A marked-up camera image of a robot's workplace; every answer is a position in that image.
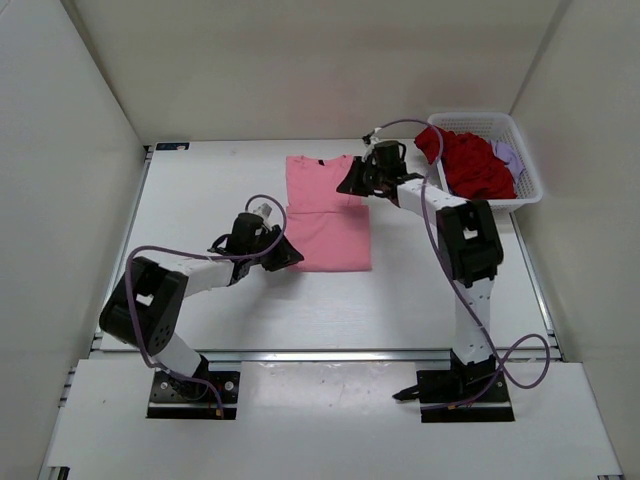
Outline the pink t shirt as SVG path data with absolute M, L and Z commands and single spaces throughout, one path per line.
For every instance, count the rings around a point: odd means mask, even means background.
M 353 157 L 286 158 L 285 236 L 304 257 L 298 272 L 366 272 L 372 269 L 369 207 L 340 194 Z

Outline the red t shirt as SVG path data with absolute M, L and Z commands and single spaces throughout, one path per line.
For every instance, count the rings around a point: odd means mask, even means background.
M 517 197 L 514 178 L 507 164 L 481 137 L 427 127 L 415 137 L 414 144 L 429 164 L 440 160 L 446 182 L 455 195 L 485 200 Z

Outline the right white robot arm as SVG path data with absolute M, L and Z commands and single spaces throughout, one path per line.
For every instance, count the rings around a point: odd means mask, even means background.
M 356 156 L 337 192 L 389 200 L 425 222 L 441 268 L 454 289 L 455 339 L 449 387 L 470 400 L 486 384 L 481 370 L 497 367 L 490 338 L 490 297 L 504 251 L 492 210 L 485 200 L 450 194 L 410 173 L 407 148 L 396 140 L 365 138 L 366 152 Z

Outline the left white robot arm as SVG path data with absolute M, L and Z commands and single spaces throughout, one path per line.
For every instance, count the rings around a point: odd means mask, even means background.
M 303 260 L 279 225 L 271 226 L 262 214 L 244 212 L 206 255 L 182 254 L 173 264 L 139 254 L 130 258 L 101 311 L 99 326 L 139 349 L 145 362 L 166 372 L 186 399 L 198 400 L 213 383 L 206 358 L 175 332 L 184 300 L 231 287 L 254 266 L 275 272 Z

